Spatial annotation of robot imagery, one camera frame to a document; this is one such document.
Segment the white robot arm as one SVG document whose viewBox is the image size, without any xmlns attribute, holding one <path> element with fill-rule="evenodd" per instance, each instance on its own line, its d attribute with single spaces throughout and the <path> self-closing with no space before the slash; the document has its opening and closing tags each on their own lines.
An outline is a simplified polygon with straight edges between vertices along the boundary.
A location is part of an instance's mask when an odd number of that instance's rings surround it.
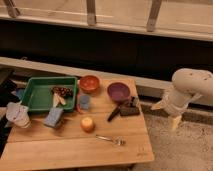
<svg viewBox="0 0 213 171">
<path fill-rule="evenodd" d="M 170 130 L 175 131 L 188 105 L 202 97 L 213 101 L 213 73 L 207 70 L 181 68 L 174 72 L 171 86 L 164 90 L 162 99 L 151 109 L 163 109 L 168 113 Z"/>
</svg>

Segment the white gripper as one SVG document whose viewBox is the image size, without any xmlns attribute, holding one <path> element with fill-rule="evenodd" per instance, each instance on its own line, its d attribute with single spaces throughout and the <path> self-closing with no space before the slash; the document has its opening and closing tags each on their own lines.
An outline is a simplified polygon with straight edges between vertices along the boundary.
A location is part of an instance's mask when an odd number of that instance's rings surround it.
<svg viewBox="0 0 213 171">
<path fill-rule="evenodd" d="M 169 117 L 169 123 L 170 130 L 175 131 L 182 120 L 180 115 L 186 111 L 191 102 L 201 97 L 199 93 L 183 93 L 171 86 L 164 91 L 162 100 L 152 105 L 151 110 L 164 109 L 170 116 L 173 116 Z"/>
</svg>

